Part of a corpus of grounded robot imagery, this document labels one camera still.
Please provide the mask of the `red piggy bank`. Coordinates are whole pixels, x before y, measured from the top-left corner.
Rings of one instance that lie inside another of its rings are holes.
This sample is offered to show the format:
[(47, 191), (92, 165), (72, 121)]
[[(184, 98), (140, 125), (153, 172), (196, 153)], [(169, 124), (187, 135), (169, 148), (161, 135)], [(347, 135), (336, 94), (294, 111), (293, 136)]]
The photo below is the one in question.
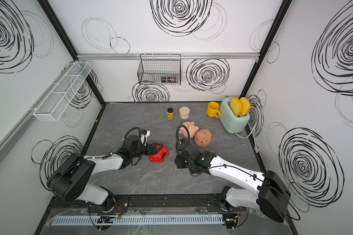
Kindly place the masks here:
[(159, 151), (159, 156), (158, 157), (150, 157), (149, 156), (149, 159), (150, 159), (151, 162), (153, 162), (153, 163), (162, 163), (162, 162), (164, 162), (164, 159), (169, 156), (169, 151), (168, 151), (168, 149), (166, 148), (165, 145), (164, 145), (164, 147), (161, 150), (158, 150), (158, 151)]

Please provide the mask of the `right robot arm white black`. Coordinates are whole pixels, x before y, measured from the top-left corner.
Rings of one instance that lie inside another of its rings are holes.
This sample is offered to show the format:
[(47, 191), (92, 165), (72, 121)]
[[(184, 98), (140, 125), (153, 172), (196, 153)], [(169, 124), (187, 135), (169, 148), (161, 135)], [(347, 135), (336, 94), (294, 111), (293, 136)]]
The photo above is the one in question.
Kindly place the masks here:
[(192, 176), (205, 173), (220, 177), (240, 187), (225, 187), (221, 192), (221, 206), (226, 210), (248, 207), (275, 222), (284, 222), (291, 193), (275, 172), (249, 170), (212, 152), (200, 152), (186, 138), (176, 142), (176, 152), (177, 168), (188, 168)]

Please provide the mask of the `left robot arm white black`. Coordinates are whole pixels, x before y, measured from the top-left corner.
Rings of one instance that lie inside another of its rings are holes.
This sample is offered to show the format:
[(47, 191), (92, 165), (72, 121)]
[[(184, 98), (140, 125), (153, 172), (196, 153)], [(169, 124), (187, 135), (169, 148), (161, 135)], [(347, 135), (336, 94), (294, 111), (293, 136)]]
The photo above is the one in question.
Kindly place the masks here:
[(149, 156), (151, 162), (163, 162), (169, 155), (168, 149), (160, 143), (147, 143), (147, 138), (144, 134), (124, 137), (122, 146), (116, 152), (103, 156), (74, 153), (51, 175), (47, 187), (66, 202), (81, 200), (110, 210), (116, 201), (113, 193), (102, 186), (90, 184), (91, 176), (135, 166), (133, 159), (143, 156)]

